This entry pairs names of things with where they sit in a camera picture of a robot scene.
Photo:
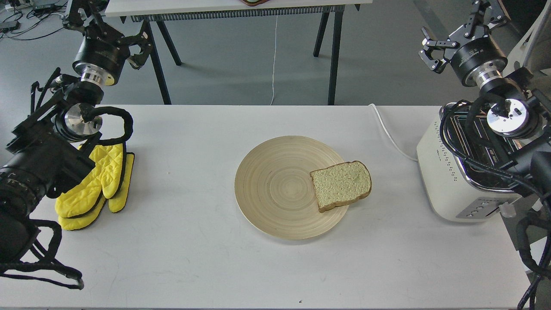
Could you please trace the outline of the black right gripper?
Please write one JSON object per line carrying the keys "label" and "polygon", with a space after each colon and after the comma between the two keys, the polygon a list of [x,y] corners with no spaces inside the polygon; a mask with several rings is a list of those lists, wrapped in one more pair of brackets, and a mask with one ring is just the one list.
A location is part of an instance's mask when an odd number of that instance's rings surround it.
{"label": "black right gripper", "polygon": [[491,30],[510,21],[501,0],[473,0],[467,23],[460,28],[460,34],[451,34],[449,40],[433,39],[432,32],[423,26],[423,48],[418,55],[434,73],[442,73],[450,63],[463,86],[485,87],[503,78],[508,61],[488,34],[474,37],[475,29],[482,26]]}

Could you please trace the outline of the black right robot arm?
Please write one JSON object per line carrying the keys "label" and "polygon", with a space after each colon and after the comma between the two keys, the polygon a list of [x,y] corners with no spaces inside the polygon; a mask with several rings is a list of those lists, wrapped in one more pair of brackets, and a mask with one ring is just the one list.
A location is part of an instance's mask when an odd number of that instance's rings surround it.
{"label": "black right robot arm", "polygon": [[462,86],[480,90],[474,101],[441,107],[417,145],[418,163],[433,211],[458,223],[515,217],[514,203],[538,197],[516,225],[522,263],[535,275],[517,308],[535,308],[539,283],[550,278],[550,241],[532,257],[527,231],[550,232],[550,94],[532,83],[550,77],[550,2],[506,55],[492,31],[511,22],[501,0],[473,0],[466,23],[443,39],[422,27],[419,51],[429,70],[450,65]]}

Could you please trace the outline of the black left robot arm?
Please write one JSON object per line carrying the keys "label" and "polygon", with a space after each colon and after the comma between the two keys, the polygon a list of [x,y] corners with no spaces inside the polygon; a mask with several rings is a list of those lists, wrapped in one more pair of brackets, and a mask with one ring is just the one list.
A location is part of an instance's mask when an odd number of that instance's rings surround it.
{"label": "black left robot arm", "polygon": [[103,90],[118,83],[126,62],[142,68],[154,44],[148,21],[139,34],[126,37],[104,22],[95,0],[70,0],[62,24],[83,36],[72,64],[76,76],[57,68],[43,86],[34,83],[30,114],[12,130],[15,137],[6,146],[12,158],[1,168],[1,276],[33,280],[31,272],[52,270],[75,284],[39,281],[82,290],[81,272],[56,259],[61,226],[30,214],[44,197],[57,198],[90,174],[96,146],[130,139],[131,114],[101,106]]}

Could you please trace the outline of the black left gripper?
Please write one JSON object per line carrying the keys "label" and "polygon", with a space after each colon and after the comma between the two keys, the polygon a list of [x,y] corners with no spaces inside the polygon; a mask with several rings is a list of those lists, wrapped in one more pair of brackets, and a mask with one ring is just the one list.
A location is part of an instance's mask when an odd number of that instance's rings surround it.
{"label": "black left gripper", "polygon": [[[101,16],[107,0],[69,0],[62,18],[64,29],[83,35],[83,41],[72,64],[82,75],[89,65],[95,65],[108,73],[107,86],[118,83],[126,59],[133,69],[142,68],[149,59],[153,45],[147,32],[124,37],[117,29],[107,25]],[[123,38],[123,45],[118,40]],[[130,55],[129,47],[139,47],[139,53]]]}

